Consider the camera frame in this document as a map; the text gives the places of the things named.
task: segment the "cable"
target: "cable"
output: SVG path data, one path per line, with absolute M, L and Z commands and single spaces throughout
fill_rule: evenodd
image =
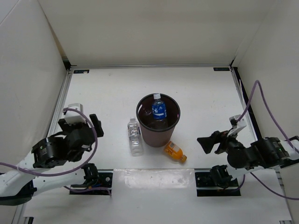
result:
M 279 197 L 283 197 L 285 199 L 289 199 L 289 200 L 296 200 L 298 201 L 299 198 L 296 198 L 296 197 L 288 197 L 288 196 L 284 196 L 284 195 L 281 195 L 279 193 L 276 193 L 275 191 L 273 191 L 272 189 L 270 189 L 269 187 L 266 186 L 266 184 L 264 184 L 257 176 L 255 176 L 253 173 L 250 173 L 251 175 L 254 176 L 254 178 L 257 179 L 257 181 L 259 181 L 261 183 L 261 185 L 263 185 L 268 191 L 272 192 L 273 194 L 279 196 Z
M 95 152 L 97 151 L 97 148 L 98 148 L 98 136 L 97 136 L 97 132 L 95 131 L 95 128 L 94 128 L 92 122 L 82 112 L 80 112 L 78 110 L 75 110 L 75 109 L 71 109 L 71 108 L 64 108 L 63 111 L 73 111 L 73 112 L 76 112 L 76 113 L 80 114 L 87 121 L 87 123 L 89 124 L 89 126 L 92 129 L 92 132 L 93 132 L 93 135 L 94 135 L 94 141 L 95 141 L 94 150 L 93 150 L 92 154 L 89 156 L 89 158 L 84 163 L 82 163 L 80 166 L 78 166 L 78 167 L 76 167 L 74 169 L 71 169 L 71 170 L 68 170 L 68 171 L 65 171 L 65 172 L 61 172 L 61 173 L 56 173 L 56 174 L 42 174 L 42 173 L 37 173 L 37 172 L 33 172 L 31 170 L 19 168 L 17 166 L 14 166 L 14 165 L 11 165 L 11 164 L 8 164 L 8 163 L 5 163 L 5 162 L 0 162 L 0 165 L 6 166 L 6 167 L 10 167 L 10 168 L 13 168 L 13 169 L 17 169 L 17 170 L 19 170 L 21 172 L 24 172 L 24 173 L 27 173 L 27 174 L 31 174 L 31 175 L 35 175 L 35 176 L 61 176 L 61 175 L 72 173 L 72 172 L 74 172 L 74 171 L 76 171 L 78 169 L 81 169 L 86 163 L 88 163 L 92 159 L 92 157 L 94 156 Z
M 243 186 L 244 183 L 245 183 L 245 174 L 243 175 L 243 180 L 242 180 L 240 186 L 236 189 L 231 190 L 230 192 L 235 192 L 235 191 L 240 190 L 240 188 Z
M 276 127 L 280 130 L 280 132 L 281 132 L 282 135 L 284 136 L 285 140 L 289 143 L 289 145 L 290 145 L 290 146 L 291 146 L 297 153 L 299 153 L 299 150 L 296 149 L 296 148 L 294 147 L 294 145 L 293 145 L 293 144 L 291 143 L 291 141 L 289 140 L 288 136 L 286 136 L 286 133 L 282 130 L 281 126 L 278 124 L 278 122 L 277 122 L 276 119 L 274 118 L 274 116 L 273 116 L 273 114 L 272 114 L 272 112 L 271 112 L 271 110 L 270 110 L 270 108 L 269 108 L 269 106 L 268 106 L 268 104 L 267 104 L 267 102 L 266 102 L 265 96 L 264 96 L 264 94 L 263 94 L 262 85 L 261 85 L 261 83 L 260 83 L 259 80 L 256 80 L 256 81 L 254 82 L 254 85 L 253 85 L 253 87 L 252 87 L 252 90 L 251 90 L 251 94 L 250 94 L 248 103 L 247 103 L 247 105 L 246 105 L 246 107 L 245 107 L 244 112 L 243 112 L 243 113 L 241 114 L 241 116 L 238 118 L 237 122 L 240 121 L 240 120 L 245 116 L 245 114 L 246 114 L 246 112 L 247 112 L 247 110 L 248 110 L 248 108 L 249 108 L 249 106 L 250 106 L 250 103 L 251 103 L 251 101 L 252 101 L 252 97 L 253 97 L 254 91 L 255 91 L 255 89 L 256 89 L 256 85 L 258 85 L 258 87 L 260 88 L 260 92 L 261 92 L 261 95 L 262 95 L 262 98 L 263 98 L 263 103 L 265 104 L 265 107 L 266 107 L 266 109 L 267 109 L 267 111 L 268 111 L 270 117 L 272 118 L 273 122 L 275 123 Z
M 84 193 L 84 192 L 93 191 L 93 190 L 106 190 L 108 192 L 108 194 L 110 195 L 110 197 L 112 196 L 110 190 L 108 188 L 104 188 L 104 187 L 90 188 L 90 189 L 85 189 L 85 190 L 74 190 L 74 189 L 71 189 L 66 186 L 64 186 L 64 188 L 66 188 L 72 192 L 75 192 L 75 193 Z

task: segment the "trash can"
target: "trash can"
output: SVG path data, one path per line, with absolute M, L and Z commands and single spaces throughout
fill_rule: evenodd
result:
M 177 102 L 165 95 L 161 94 L 161 99 L 165 102 L 167 111 L 168 128 L 162 130 L 155 130 L 149 127 L 152 120 L 152 103 L 154 102 L 153 94 L 145 96 L 137 105 L 136 116 L 140 123 L 143 140 L 146 144 L 152 147 L 162 147 L 166 145 L 177 125 L 181 112 Z

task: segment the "plastic bottle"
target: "plastic bottle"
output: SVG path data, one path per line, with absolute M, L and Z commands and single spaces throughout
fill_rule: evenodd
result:
M 161 100 L 160 93 L 154 94 L 154 102 L 152 104 L 152 111 L 154 116 L 153 128 L 162 130 L 168 128 L 166 106 L 164 101 Z
M 181 148 L 174 144 L 172 141 L 167 143 L 167 145 L 164 148 L 164 151 L 177 161 L 185 162 L 187 159 L 187 156 L 183 154 Z
M 128 123 L 128 136 L 131 154 L 133 156 L 142 155 L 143 147 L 141 142 L 140 127 L 135 117 L 130 118 L 130 122 Z

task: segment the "bottle with blue label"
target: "bottle with blue label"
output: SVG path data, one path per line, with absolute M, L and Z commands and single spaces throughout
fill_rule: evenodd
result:
M 160 93 L 154 94 L 154 102 L 152 104 L 152 112 L 154 116 L 153 128 L 163 130 L 168 128 L 167 112 L 165 102 L 161 100 Z

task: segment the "purple cable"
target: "purple cable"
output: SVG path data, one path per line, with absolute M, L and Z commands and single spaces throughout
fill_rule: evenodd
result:
M 19 170 L 21 172 L 24 172 L 24 173 L 27 173 L 27 174 L 31 174 L 31 175 L 35 175 L 35 176 L 61 176 L 61 175 L 72 173 L 72 172 L 74 172 L 74 171 L 76 171 L 78 169 L 81 169 L 86 163 L 88 163 L 92 159 L 92 157 L 94 156 L 95 152 L 97 151 L 97 148 L 98 148 L 98 136 L 97 136 L 97 132 L 95 131 L 92 122 L 82 112 L 77 111 L 75 109 L 71 109 L 71 108 L 64 108 L 64 111 L 74 111 L 74 112 L 77 112 L 78 114 L 80 114 L 87 121 L 87 123 L 89 124 L 89 126 L 91 127 L 91 129 L 93 131 L 94 141 L 95 141 L 94 150 L 93 150 L 93 153 L 89 156 L 89 158 L 84 163 L 82 163 L 80 166 L 78 166 L 78 167 L 76 167 L 74 169 L 71 169 L 71 170 L 65 171 L 65 172 L 61 172 L 61 173 L 57 173 L 57 174 L 42 174 L 42 173 L 37 173 L 37 172 L 33 172 L 33 171 L 30 171 L 30 170 L 27 170 L 27 169 L 18 168 L 17 166 L 14 166 L 14 165 L 11 165 L 11 164 L 8 164 L 8 163 L 5 163 L 5 162 L 0 162 L 0 165 L 6 166 L 6 167 L 10 167 L 10 168 L 13 168 L 13 169 L 17 169 L 17 170 Z
M 88 191 L 92 191 L 92 190 L 106 190 L 108 192 L 108 194 L 110 195 L 110 197 L 112 196 L 110 190 L 108 188 L 104 188 L 104 187 L 90 188 L 90 189 L 85 189 L 85 190 L 74 190 L 74 189 L 71 189 L 66 186 L 64 186 L 64 188 L 66 188 L 72 192 L 75 192 L 75 193 L 83 193 L 83 192 L 88 192 Z
M 275 191 L 273 191 L 272 189 L 270 189 L 269 187 L 266 186 L 266 184 L 264 184 L 260 179 L 258 179 L 257 176 L 255 176 L 253 173 L 250 173 L 251 175 L 254 176 L 254 178 L 257 179 L 257 181 L 259 181 L 261 183 L 261 185 L 263 185 L 268 191 L 272 192 L 273 194 L 279 196 L 279 197 L 283 197 L 285 199 L 289 199 L 289 200 L 299 200 L 299 198 L 296 198 L 296 197 L 288 197 L 288 196 L 284 196 L 284 195 L 281 195 L 279 193 L 276 193 Z
M 243 175 L 243 180 L 242 180 L 240 186 L 238 188 L 236 188 L 236 189 L 233 189 L 231 192 L 235 192 L 237 190 L 240 190 L 240 188 L 243 186 L 244 183 L 245 183 L 245 174 Z
M 275 123 L 275 125 L 277 126 L 277 128 L 280 130 L 280 132 L 281 132 L 282 135 L 284 136 L 285 140 L 289 143 L 289 145 L 290 145 L 290 146 L 291 146 L 297 153 L 299 153 L 299 150 L 296 149 L 296 148 L 294 147 L 294 145 L 291 143 L 291 141 L 289 140 L 288 136 L 286 136 L 286 133 L 282 130 L 281 126 L 278 124 L 278 122 L 277 122 L 276 119 L 274 118 L 272 112 L 270 111 L 270 108 L 269 108 L 269 106 L 268 106 L 268 104 L 267 104 L 267 102 L 266 102 L 265 96 L 264 96 L 264 94 L 263 94 L 262 85 L 261 85 L 261 83 L 260 83 L 259 80 L 256 80 L 256 81 L 254 82 L 254 85 L 253 85 L 253 87 L 252 87 L 252 90 L 251 90 L 251 94 L 250 94 L 248 103 L 247 103 L 247 105 L 246 105 L 246 107 L 245 107 L 244 112 L 243 112 L 242 115 L 239 117 L 239 119 L 237 120 L 237 122 L 240 121 L 240 120 L 245 116 L 245 114 L 246 114 L 246 112 L 247 112 L 247 110 L 248 110 L 248 108 L 249 108 L 249 106 L 250 106 L 250 103 L 251 103 L 251 101 L 252 101 L 252 97 L 253 97 L 254 91 L 255 91 L 255 89 L 256 89 L 256 85 L 258 85 L 259 88 L 260 88 L 261 95 L 262 95 L 262 98 L 263 98 L 263 103 L 265 104 L 265 107 L 267 108 L 267 111 L 268 111 L 270 117 L 272 118 L 273 122 Z

